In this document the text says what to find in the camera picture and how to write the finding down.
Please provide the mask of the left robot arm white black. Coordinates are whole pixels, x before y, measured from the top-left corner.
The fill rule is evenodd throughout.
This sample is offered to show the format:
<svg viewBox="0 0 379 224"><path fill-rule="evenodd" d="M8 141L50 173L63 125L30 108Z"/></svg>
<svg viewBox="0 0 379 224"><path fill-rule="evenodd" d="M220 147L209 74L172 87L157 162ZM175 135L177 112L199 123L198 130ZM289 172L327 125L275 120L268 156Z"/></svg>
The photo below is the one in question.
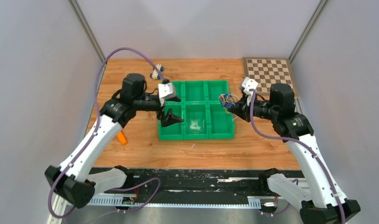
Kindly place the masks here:
<svg viewBox="0 0 379 224"><path fill-rule="evenodd" d="M59 166L49 166L45 170L45 177L54 193L75 208L82 208L93 196L107 190L118 188L122 193L133 190L134 180L128 177L122 166L93 175L90 170L109 142L138 111L156 112L163 127L183 122L171 109L165 110L167 101L181 101L172 82L165 80L158 84L157 94L145 90L143 75L130 73L123 79L122 88L104 103L94 125L77 148Z"/></svg>

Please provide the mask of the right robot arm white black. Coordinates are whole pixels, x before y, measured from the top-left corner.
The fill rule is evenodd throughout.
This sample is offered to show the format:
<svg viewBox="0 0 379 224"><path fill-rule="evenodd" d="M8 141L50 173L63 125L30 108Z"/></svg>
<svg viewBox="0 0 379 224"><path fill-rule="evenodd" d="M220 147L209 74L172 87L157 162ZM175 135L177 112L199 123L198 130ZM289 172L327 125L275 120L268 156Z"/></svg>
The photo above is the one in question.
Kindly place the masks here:
<svg viewBox="0 0 379 224"><path fill-rule="evenodd" d="M308 185L304 190L275 168L264 171L258 189L264 195L275 193L297 209L305 224L345 224L361 210L335 181L317 145L307 117L296 111L295 94L288 84L270 88L267 100L258 100L258 83L245 78L240 84L242 97L229 111L255 127L255 118L269 120L273 139L287 145L296 158Z"/></svg>

